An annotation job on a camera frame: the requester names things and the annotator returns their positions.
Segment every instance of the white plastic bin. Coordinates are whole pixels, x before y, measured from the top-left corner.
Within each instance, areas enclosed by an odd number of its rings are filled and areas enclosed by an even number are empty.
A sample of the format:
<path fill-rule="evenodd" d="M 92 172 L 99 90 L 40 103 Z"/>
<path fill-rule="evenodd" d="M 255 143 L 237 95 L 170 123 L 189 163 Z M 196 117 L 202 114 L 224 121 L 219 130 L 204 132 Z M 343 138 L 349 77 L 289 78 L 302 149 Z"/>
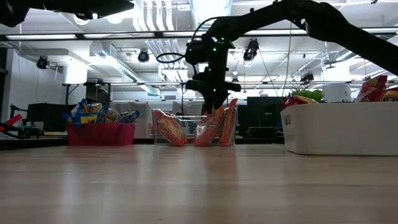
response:
<path fill-rule="evenodd" d="M 288 151 L 398 156 L 397 102 L 293 105 L 280 114 Z"/>

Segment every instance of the ceiling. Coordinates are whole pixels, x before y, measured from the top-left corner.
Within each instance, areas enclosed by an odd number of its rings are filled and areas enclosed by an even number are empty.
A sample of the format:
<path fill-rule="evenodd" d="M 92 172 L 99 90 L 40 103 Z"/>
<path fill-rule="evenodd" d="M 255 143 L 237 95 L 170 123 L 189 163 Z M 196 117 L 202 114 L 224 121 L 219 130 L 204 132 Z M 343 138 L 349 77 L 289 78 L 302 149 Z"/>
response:
<path fill-rule="evenodd" d="M 359 0 L 332 0 L 327 1 L 336 4 L 343 15 L 350 23 L 358 27 L 393 27 L 398 25 L 398 4 L 384 3 L 379 0 L 376 4 L 353 4 Z M 239 0 L 233 1 L 232 15 L 241 15 L 249 12 L 249 9 L 259 9 L 271 1 L 261 0 Z M 173 25 L 176 30 L 192 30 L 193 23 L 191 20 L 190 11 L 185 9 L 189 6 L 188 0 L 173 0 Z M 273 25 L 265 27 L 266 29 L 296 29 L 289 21 L 282 21 Z M 41 34 L 41 33 L 77 33 L 77 32 L 134 32 L 136 31 L 132 25 L 132 19 L 124 19 L 120 24 L 111 24 L 106 19 L 97 19 L 90 21 L 85 26 L 79 26 L 75 23 L 73 15 L 55 13 L 49 11 L 40 11 L 31 9 L 26 17 L 25 22 L 20 26 L 8 28 L 0 25 L 1 34 Z M 234 50 L 235 57 L 230 54 L 228 57 L 229 72 L 227 79 L 231 79 L 232 72 L 238 72 L 239 81 L 260 82 L 269 80 L 268 73 L 274 81 L 288 81 L 298 79 L 306 69 L 304 65 L 308 65 L 308 70 L 312 71 L 315 79 L 321 80 L 321 74 L 325 66 L 321 63 L 321 58 L 324 60 L 334 60 L 335 54 L 342 51 L 344 48 L 334 43 L 325 43 L 310 37 L 259 37 L 260 54 L 254 59 L 251 67 L 245 67 L 241 58 L 241 53 L 245 46 L 247 46 L 250 38 L 240 38 L 233 42 L 236 46 Z M 177 39 L 179 51 L 184 53 L 188 39 Z M 112 79 L 121 77 L 113 67 L 97 63 L 95 56 L 87 54 L 92 41 L 53 41 L 53 42 L 23 42 L 23 49 L 47 49 L 47 48 L 64 48 L 68 49 L 77 55 L 89 61 L 90 68 L 88 72 L 89 77 Z M 146 49 L 145 40 L 102 40 L 103 46 L 113 45 L 119 52 L 118 59 L 135 73 L 140 79 L 145 82 L 160 82 L 158 76 L 158 66 L 156 59 L 150 55 L 150 60 L 146 63 L 139 63 L 137 53 L 139 49 Z M 364 60 L 352 59 L 350 60 L 350 70 L 352 78 L 362 78 L 365 74 L 378 71 L 374 65 L 368 65 L 365 69 L 361 67 Z M 191 66 L 188 66 L 188 76 L 193 75 Z M 130 87 L 132 91 L 140 90 L 139 87 Z"/>

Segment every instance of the red basket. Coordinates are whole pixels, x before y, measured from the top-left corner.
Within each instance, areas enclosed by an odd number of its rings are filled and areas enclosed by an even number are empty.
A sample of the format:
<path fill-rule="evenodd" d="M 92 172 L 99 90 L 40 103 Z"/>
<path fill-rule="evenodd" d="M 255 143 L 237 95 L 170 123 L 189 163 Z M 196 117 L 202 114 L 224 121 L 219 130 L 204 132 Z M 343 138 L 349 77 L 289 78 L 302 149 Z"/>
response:
<path fill-rule="evenodd" d="M 93 123 L 78 128 L 67 124 L 70 146 L 128 146 L 133 144 L 135 124 Z"/>

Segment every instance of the wall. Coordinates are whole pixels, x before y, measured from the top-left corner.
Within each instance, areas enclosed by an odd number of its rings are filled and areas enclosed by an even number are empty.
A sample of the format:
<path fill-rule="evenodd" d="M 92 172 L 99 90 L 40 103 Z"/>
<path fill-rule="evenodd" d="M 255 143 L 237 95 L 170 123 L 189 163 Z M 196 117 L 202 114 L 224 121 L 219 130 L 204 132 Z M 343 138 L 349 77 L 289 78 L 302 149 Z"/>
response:
<path fill-rule="evenodd" d="M 12 104 L 21 109 L 32 103 L 65 104 L 62 73 L 55 78 L 54 70 L 39 70 L 35 62 L 18 56 L 12 49 L 7 53 L 7 70 L 1 121 L 9 119 Z"/>

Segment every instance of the wooden table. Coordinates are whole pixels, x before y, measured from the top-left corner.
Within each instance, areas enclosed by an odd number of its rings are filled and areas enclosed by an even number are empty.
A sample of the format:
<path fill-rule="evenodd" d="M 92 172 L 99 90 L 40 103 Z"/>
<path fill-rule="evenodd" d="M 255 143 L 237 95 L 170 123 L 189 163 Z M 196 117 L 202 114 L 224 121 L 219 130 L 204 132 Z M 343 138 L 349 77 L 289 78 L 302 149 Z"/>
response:
<path fill-rule="evenodd" d="M 267 145 L 6 151 L 0 223 L 398 223 L 398 158 Z"/>

